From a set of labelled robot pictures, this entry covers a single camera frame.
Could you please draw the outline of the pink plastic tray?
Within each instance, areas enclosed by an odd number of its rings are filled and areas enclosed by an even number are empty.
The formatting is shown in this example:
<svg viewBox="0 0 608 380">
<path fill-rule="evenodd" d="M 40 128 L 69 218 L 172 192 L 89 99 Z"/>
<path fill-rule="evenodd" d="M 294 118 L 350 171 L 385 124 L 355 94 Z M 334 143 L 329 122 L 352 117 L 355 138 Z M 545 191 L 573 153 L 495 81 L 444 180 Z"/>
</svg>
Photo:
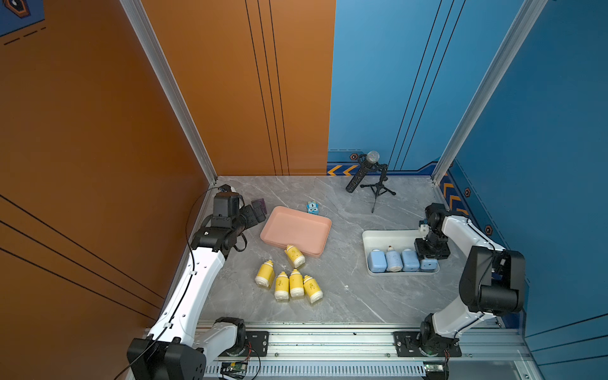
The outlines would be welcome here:
<svg viewBox="0 0 608 380">
<path fill-rule="evenodd" d="M 286 249 L 297 247 L 304 255 L 320 257 L 331 231 L 332 221 L 288 207 L 277 206 L 261 231 L 261 240 L 271 246 Z"/>
</svg>

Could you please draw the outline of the blue sharpener with red cap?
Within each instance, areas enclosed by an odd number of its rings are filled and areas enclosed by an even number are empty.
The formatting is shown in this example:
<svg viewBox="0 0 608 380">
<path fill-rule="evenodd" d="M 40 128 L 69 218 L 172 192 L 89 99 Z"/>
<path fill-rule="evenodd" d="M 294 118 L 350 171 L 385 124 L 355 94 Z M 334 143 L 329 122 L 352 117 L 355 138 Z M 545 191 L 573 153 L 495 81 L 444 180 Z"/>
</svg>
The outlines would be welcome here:
<svg viewBox="0 0 608 380">
<path fill-rule="evenodd" d="M 401 272 L 403 269 L 403 261 L 401 254 L 392 247 L 388 246 L 385 253 L 386 257 L 386 271 L 387 272 Z"/>
</svg>

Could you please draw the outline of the yellow sharpener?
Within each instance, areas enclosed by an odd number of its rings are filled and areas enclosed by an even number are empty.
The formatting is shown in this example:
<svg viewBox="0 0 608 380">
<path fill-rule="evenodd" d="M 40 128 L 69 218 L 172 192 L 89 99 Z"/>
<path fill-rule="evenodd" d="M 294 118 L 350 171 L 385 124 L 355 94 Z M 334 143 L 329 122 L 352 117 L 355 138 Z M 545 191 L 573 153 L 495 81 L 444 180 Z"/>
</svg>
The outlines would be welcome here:
<svg viewBox="0 0 608 380">
<path fill-rule="evenodd" d="M 290 299 L 290 280 L 286 272 L 280 272 L 276 277 L 274 296 L 280 302 Z"/>
<path fill-rule="evenodd" d="M 288 245 L 284 251 L 295 269 L 305 264 L 305 256 L 295 245 Z"/>
<path fill-rule="evenodd" d="M 275 279 L 274 263 L 272 260 L 264 262 L 254 279 L 256 285 L 263 288 L 270 288 Z"/>
<path fill-rule="evenodd" d="M 321 300 L 324 296 L 322 289 L 318 285 L 318 282 L 310 275 L 304 276 L 303 288 L 306 297 L 309 299 L 310 304 L 315 304 L 315 302 Z"/>
<path fill-rule="evenodd" d="M 292 298 L 302 297 L 305 294 L 303 276 L 298 269 L 294 269 L 289 276 L 290 296 Z"/>
</svg>

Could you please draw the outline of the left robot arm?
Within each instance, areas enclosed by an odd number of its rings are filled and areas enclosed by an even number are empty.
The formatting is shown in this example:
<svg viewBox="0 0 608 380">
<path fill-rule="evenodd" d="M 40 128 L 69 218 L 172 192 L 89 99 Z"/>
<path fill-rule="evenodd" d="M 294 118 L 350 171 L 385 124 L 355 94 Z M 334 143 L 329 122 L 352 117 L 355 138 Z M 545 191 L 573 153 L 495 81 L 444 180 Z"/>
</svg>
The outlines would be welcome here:
<svg viewBox="0 0 608 380">
<path fill-rule="evenodd" d="M 199 230 L 187 237 L 188 262 L 158 321 L 127 351 L 128 371 L 136 379 L 201 379 L 207 364 L 223 354 L 237 356 L 246 349 L 245 323 L 222 317 L 195 343 L 198 321 L 215 278 L 238 239 L 263 223 L 263 199 L 247 204 L 231 186 L 217 188 L 213 212 Z"/>
</svg>

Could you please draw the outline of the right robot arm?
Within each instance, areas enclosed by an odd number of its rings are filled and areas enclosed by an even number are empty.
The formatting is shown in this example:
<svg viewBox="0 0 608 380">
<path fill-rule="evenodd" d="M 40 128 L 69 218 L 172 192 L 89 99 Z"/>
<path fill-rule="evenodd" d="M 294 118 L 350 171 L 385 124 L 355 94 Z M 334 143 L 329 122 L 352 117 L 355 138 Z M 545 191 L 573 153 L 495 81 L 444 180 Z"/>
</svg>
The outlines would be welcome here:
<svg viewBox="0 0 608 380">
<path fill-rule="evenodd" d="M 523 309 L 526 261 L 522 253 L 494 242 L 465 215 L 449 212 L 443 204 L 427 206 L 421 226 L 427 226 L 428 232 L 415 240 L 419 257 L 446 259 L 449 242 L 466 255 L 459 295 L 421 323 L 421 352 L 443 356 L 456 348 L 462 334 L 479 323 Z"/>
</svg>

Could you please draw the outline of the purple cube sharpener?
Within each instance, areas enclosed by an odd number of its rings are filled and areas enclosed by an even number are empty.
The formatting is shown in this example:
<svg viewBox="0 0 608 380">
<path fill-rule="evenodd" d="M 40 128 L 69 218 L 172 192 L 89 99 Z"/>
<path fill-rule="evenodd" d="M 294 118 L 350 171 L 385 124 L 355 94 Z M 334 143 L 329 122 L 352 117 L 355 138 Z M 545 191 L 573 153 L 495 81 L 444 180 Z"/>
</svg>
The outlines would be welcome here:
<svg viewBox="0 0 608 380">
<path fill-rule="evenodd" d="M 268 211 L 267 211 L 267 207 L 265 205 L 265 201 L 264 199 L 255 199 L 251 202 L 251 206 L 254 210 L 254 214 L 256 215 L 256 217 L 266 217 Z"/>
</svg>

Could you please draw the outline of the white plastic tray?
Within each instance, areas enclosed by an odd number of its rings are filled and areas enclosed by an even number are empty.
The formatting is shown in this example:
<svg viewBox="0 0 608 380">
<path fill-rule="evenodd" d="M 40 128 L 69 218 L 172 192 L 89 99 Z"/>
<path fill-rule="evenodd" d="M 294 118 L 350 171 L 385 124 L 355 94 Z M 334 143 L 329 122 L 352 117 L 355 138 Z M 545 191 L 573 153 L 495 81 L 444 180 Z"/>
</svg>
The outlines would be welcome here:
<svg viewBox="0 0 608 380">
<path fill-rule="evenodd" d="M 389 245 L 392 245 L 401 255 L 403 250 L 415 250 L 414 242 L 417 238 L 422 238 L 423 234 L 418 230 L 410 231 L 364 231 L 363 232 L 363 244 L 365 258 L 367 259 L 368 254 L 372 250 L 381 250 L 386 253 Z M 383 272 L 383 273 L 372 273 L 368 269 L 367 272 L 371 276 L 430 276 L 437 272 Z"/>
</svg>

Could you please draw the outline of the blue cartoon sharpener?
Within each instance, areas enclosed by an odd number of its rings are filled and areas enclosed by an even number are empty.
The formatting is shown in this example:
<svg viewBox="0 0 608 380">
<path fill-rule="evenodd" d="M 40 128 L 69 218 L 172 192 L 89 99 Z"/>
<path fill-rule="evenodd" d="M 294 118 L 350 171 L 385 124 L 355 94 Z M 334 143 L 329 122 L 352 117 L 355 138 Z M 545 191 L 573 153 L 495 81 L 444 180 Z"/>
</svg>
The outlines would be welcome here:
<svg viewBox="0 0 608 380">
<path fill-rule="evenodd" d="M 319 214 L 319 206 L 316 201 L 310 201 L 307 203 L 307 212 L 312 215 Z"/>
</svg>

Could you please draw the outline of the black microphone on tripod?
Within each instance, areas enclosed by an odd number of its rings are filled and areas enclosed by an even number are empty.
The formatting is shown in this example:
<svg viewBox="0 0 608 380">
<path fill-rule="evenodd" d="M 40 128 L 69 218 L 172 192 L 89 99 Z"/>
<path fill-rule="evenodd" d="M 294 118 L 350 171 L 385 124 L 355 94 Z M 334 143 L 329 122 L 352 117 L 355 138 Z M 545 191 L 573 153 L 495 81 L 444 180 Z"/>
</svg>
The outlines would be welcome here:
<svg viewBox="0 0 608 380">
<path fill-rule="evenodd" d="M 390 190 L 386 187 L 385 182 L 388 180 L 388 165 L 381 164 L 379 162 L 380 155 L 377 151 L 372 150 L 368 152 L 366 155 L 361 155 L 358 158 L 359 170 L 355 174 L 355 176 L 350 180 L 350 182 L 346 186 L 346 191 L 348 193 L 354 193 L 357 188 L 370 188 L 372 191 L 375 201 L 371 209 L 371 213 L 375 212 L 375 204 L 377 199 L 386 193 L 391 194 L 392 196 L 396 196 L 397 193 L 395 191 Z M 368 174 L 372 173 L 380 173 L 379 180 L 375 184 L 371 185 L 362 185 L 361 182 Z"/>
</svg>

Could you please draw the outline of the green circuit board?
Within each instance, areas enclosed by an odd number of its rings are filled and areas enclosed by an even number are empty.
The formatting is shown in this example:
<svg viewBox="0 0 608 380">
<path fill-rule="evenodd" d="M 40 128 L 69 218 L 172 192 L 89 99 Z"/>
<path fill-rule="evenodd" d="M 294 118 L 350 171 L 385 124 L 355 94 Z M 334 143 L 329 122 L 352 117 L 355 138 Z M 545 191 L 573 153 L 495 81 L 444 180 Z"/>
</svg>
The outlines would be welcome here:
<svg viewBox="0 0 608 380">
<path fill-rule="evenodd" d="M 219 378 L 243 380 L 247 375 L 248 365 L 245 361 L 222 362 Z"/>
</svg>

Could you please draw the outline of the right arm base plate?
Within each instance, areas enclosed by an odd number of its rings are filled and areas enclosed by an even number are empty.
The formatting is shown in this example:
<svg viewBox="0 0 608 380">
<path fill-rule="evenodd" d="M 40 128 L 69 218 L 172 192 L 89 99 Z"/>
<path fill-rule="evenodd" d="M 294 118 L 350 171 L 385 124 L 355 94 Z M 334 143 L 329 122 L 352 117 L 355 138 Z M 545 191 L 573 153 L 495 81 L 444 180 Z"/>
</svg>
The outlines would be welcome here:
<svg viewBox="0 0 608 380">
<path fill-rule="evenodd" d="M 459 339 L 431 336 L 421 337 L 420 332 L 396 331 L 393 333 L 398 357 L 462 357 Z"/>
</svg>

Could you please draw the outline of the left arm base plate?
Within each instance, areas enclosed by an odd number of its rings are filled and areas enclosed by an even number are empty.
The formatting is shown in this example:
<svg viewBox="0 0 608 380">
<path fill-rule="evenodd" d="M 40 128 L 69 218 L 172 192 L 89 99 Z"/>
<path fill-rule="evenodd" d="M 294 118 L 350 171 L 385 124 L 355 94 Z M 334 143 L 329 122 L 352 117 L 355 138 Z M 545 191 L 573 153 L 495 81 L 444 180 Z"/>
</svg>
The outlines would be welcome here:
<svg viewBox="0 0 608 380">
<path fill-rule="evenodd" d="M 222 356 L 244 357 L 255 352 L 260 357 L 266 357 L 269 348 L 269 331 L 246 331 L 245 340 L 242 344 L 237 343 L 235 348 L 230 348 L 222 353 Z"/>
</svg>

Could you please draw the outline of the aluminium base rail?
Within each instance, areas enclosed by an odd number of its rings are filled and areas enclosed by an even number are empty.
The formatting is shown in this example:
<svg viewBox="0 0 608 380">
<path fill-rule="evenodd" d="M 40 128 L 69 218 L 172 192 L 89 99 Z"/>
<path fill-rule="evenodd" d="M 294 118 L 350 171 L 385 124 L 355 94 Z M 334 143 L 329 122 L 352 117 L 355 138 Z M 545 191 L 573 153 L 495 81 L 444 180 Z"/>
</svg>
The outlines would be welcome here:
<svg viewBox="0 0 608 380">
<path fill-rule="evenodd" d="M 252 323 L 239 357 L 219 357 L 196 369 L 197 379 L 540 379 L 515 329 L 495 322 L 466 332 L 448 351 L 426 356 L 417 329 L 399 324 Z"/>
</svg>

